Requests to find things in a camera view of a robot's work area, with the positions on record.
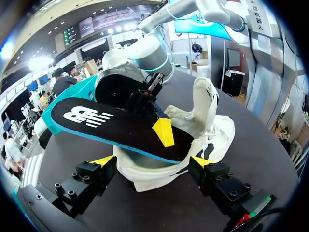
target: cable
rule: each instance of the cable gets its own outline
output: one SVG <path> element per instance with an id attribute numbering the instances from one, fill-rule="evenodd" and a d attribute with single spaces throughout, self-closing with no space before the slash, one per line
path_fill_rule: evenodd
<path id="1" fill-rule="evenodd" d="M 235 227 L 234 229 L 232 229 L 230 232 L 236 232 L 239 229 L 244 228 L 245 226 L 247 226 L 250 223 L 253 223 L 255 221 L 257 221 L 258 219 L 264 218 L 267 215 L 270 214 L 275 214 L 275 213 L 282 213 L 285 210 L 285 208 L 274 208 L 274 209 L 269 209 L 261 214 L 258 214 L 254 217 L 252 217 L 251 219 L 245 221 L 244 223 L 240 224 L 239 226 Z"/>

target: black insole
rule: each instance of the black insole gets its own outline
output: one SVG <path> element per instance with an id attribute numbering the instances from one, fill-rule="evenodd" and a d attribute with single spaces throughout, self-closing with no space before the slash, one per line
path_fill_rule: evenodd
<path id="1" fill-rule="evenodd" d="M 71 112 L 72 108 L 76 106 L 96 110 L 98 115 L 103 115 L 102 113 L 105 112 L 113 116 L 110 116 L 110 119 L 105 119 L 106 122 L 100 122 L 101 125 L 86 120 L 77 123 L 64 118 L 63 115 Z M 164 147 L 156 132 L 152 129 L 152 125 L 146 119 L 100 102 L 82 98 L 61 100 L 52 110 L 52 119 L 63 127 L 64 131 L 118 145 L 170 163 L 182 161 L 193 141 L 191 135 L 172 126 L 175 145 Z"/>

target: man in black shirt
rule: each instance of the man in black shirt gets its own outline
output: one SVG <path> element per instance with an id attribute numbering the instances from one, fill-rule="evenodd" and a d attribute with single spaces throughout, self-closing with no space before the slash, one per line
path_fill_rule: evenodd
<path id="1" fill-rule="evenodd" d="M 59 96 L 64 90 L 69 88 L 71 85 L 80 82 L 80 80 L 77 80 L 73 77 L 64 76 L 62 68 L 58 68 L 55 70 L 55 78 L 57 80 L 54 84 L 53 91 L 56 94 L 56 96 Z"/>

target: blue insole edge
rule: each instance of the blue insole edge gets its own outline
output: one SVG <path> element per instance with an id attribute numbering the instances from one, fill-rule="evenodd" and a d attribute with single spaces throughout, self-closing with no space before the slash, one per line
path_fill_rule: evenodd
<path id="1" fill-rule="evenodd" d="M 145 155 L 145 156 L 148 156 L 148 157 L 151 157 L 153 159 L 160 160 L 160 161 L 163 161 L 163 162 L 172 163 L 172 164 L 180 163 L 180 161 L 174 161 L 174 160 L 170 160 L 170 159 L 165 159 L 165 158 L 153 155 L 151 153 L 148 153 L 148 152 L 136 149 L 136 148 L 131 147 L 131 146 L 127 146 L 127 145 L 120 144 L 120 143 L 117 143 L 117 142 L 114 142 L 114 141 L 111 141 L 111 140 L 102 139 L 102 138 L 96 137 L 94 135 L 90 135 L 90 134 L 86 134 L 86 133 L 82 133 L 82 132 L 78 132 L 76 130 L 72 130 L 72 129 L 66 128 L 66 127 L 56 123 L 53 119 L 52 119 L 52 122 L 57 127 L 59 127 L 63 131 L 68 132 L 70 134 L 75 134 L 75 135 L 78 135 L 78 136 L 81 136 L 81 137 L 84 137 L 84 138 L 87 138 L 87 139 L 92 139 L 92 140 L 96 140 L 96 141 L 99 141 L 99 142 L 102 142 L 102 143 L 106 143 L 106 144 L 110 144 L 110 145 L 115 145 L 115 146 L 118 146 L 118 147 L 121 147 L 121 148 L 124 148 L 124 149 L 128 149 L 128 150 L 131 150 L 131 151 L 134 151 L 134 152 L 138 152 L 138 153 L 140 153 L 142 155 Z"/>

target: cardboard box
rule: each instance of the cardboard box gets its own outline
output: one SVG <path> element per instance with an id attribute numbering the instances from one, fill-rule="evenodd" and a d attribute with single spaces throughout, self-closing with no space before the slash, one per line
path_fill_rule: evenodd
<path id="1" fill-rule="evenodd" d="M 198 66 L 204 66 L 204 65 L 208 65 L 208 60 L 207 59 L 199 59 L 196 61 L 192 62 L 192 71 L 197 72 L 197 67 Z M 187 63 L 187 69 L 190 69 L 190 63 Z"/>
<path id="2" fill-rule="evenodd" d="M 84 64 L 84 68 L 88 70 L 90 76 L 94 76 L 98 73 L 98 68 L 94 59 L 87 61 Z"/>
<path id="3" fill-rule="evenodd" d="M 208 59 L 208 52 L 207 51 L 202 51 L 200 55 L 201 59 Z"/>

